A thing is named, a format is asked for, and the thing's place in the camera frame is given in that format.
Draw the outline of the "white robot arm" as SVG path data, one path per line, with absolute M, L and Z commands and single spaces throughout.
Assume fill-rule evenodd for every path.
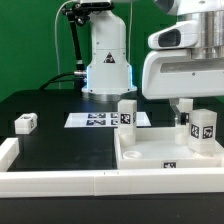
M 87 73 L 85 96 L 105 99 L 134 93 L 132 68 L 126 59 L 126 28 L 112 13 L 114 0 L 71 0 L 62 8 L 70 26 L 92 25 L 92 61 L 78 69 Z M 175 25 L 148 38 L 151 52 L 142 73 L 147 99 L 224 95 L 224 0 L 153 0 L 175 15 Z

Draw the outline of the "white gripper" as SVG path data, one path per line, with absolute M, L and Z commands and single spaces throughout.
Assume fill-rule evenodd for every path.
M 187 49 L 152 51 L 144 61 L 142 94 L 170 99 L 175 124 L 186 125 L 189 113 L 180 98 L 223 96 L 224 59 L 192 60 Z

